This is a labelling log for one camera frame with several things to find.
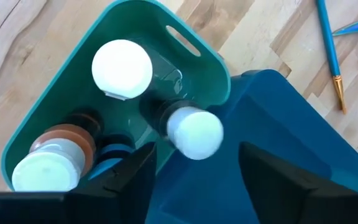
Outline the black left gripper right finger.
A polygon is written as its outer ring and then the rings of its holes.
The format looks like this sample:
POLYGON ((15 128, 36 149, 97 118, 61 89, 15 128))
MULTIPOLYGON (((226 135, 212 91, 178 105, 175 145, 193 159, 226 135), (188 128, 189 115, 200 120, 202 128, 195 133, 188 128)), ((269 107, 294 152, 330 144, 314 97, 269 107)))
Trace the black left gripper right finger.
POLYGON ((238 152, 260 224, 358 224, 358 192, 249 142, 238 152))

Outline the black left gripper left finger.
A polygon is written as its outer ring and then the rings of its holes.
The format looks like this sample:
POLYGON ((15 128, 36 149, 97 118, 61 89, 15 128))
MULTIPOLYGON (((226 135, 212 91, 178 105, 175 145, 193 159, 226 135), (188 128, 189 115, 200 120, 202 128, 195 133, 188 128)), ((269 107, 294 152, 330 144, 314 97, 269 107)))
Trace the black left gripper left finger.
POLYGON ((0 224, 144 224, 156 166, 148 142, 69 192, 0 192, 0 224))

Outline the orange-label paint bottle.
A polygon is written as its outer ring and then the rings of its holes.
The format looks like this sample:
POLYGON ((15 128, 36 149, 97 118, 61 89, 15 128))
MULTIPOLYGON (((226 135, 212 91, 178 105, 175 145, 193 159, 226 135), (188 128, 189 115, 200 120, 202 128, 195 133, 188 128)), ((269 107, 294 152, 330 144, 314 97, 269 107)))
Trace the orange-label paint bottle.
POLYGON ((64 192, 74 189, 93 166, 96 139, 104 130, 100 113, 77 108, 46 129, 28 155, 15 166, 12 186, 17 192, 64 192))

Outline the black paint bottle white cap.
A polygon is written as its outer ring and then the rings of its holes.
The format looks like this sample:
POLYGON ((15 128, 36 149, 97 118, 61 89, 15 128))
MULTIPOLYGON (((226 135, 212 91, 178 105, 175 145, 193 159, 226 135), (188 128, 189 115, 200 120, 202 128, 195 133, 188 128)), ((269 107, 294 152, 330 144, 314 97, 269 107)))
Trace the black paint bottle white cap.
POLYGON ((139 110, 161 138, 189 159, 211 157, 224 139, 221 120, 194 101, 148 98, 140 101, 139 110))

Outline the blue-handled paintbrush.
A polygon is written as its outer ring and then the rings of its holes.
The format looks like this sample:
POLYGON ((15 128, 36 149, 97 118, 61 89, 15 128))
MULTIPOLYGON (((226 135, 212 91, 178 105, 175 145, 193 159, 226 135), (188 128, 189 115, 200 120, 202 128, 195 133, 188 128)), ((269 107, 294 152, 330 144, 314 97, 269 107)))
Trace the blue-handled paintbrush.
POLYGON ((331 26, 329 23, 328 12, 325 5, 325 0, 315 0, 316 8, 318 12, 319 22, 321 26, 321 33, 323 36, 323 42, 326 52, 326 58, 329 65, 329 70, 333 77, 334 89, 337 93, 340 108, 343 114, 346 114, 346 106, 344 100, 344 88, 342 83, 342 76, 337 59, 335 44, 333 41, 333 35, 331 33, 331 26))

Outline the large blue plastic bin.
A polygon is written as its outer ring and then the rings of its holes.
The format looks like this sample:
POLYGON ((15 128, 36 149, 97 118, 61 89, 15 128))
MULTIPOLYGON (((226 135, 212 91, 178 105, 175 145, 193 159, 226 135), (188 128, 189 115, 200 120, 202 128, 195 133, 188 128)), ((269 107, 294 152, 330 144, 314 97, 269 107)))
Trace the large blue plastic bin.
POLYGON ((241 142, 358 192, 358 153, 277 71, 233 77, 229 98, 210 112, 223 123, 220 149, 200 161, 172 154, 146 224, 260 224, 241 175, 241 142))

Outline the small teal plastic bin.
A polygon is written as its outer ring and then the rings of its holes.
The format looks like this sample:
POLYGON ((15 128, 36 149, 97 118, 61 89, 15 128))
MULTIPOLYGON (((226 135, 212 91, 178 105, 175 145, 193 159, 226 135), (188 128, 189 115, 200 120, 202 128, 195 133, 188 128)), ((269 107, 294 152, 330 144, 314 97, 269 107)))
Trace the small teal plastic bin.
POLYGON ((17 127, 1 156, 1 173, 12 183, 15 166, 47 128, 79 108, 96 110, 106 134, 130 134, 137 147, 157 146, 161 169, 174 147, 139 111, 139 99, 106 96, 95 84, 91 63, 105 43, 127 39, 141 45, 153 64, 150 89, 162 99, 184 98, 206 109, 225 103, 231 78, 222 58, 171 10, 157 0, 115 0, 96 19, 17 127))

